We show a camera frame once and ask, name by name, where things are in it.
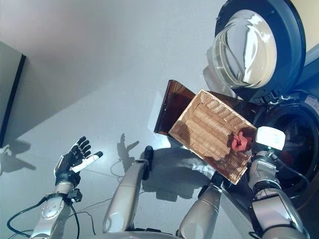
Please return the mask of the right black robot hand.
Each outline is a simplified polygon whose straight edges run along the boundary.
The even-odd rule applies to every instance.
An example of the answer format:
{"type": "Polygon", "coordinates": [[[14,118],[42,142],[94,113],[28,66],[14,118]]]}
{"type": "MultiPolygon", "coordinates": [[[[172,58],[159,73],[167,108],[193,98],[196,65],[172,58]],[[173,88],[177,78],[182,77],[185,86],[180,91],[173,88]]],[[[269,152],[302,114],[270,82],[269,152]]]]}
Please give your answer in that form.
{"type": "Polygon", "coordinates": [[[275,153],[281,152],[285,141],[286,135],[283,131],[269,126],[261,126],[257,129],[253,138],[252,154],[256,155],[261,151],[269,150],[275,153]]]}

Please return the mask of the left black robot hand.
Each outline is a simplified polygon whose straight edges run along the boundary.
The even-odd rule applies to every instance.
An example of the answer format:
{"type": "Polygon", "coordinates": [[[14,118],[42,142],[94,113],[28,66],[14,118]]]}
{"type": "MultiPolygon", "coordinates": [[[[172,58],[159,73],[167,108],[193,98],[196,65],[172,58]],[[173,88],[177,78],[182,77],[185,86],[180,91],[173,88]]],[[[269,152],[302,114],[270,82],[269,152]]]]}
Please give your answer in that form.
{"type": "Polygon", "coordinates": [[[54,168],[56,186],[62,182],[69,182],[75,188],[79,184],[80,171],[103,156],[101,151],[92,154],[90,148],[90,141],[83,136],[71,146],[66,154],[60,157],[54,168]]]}

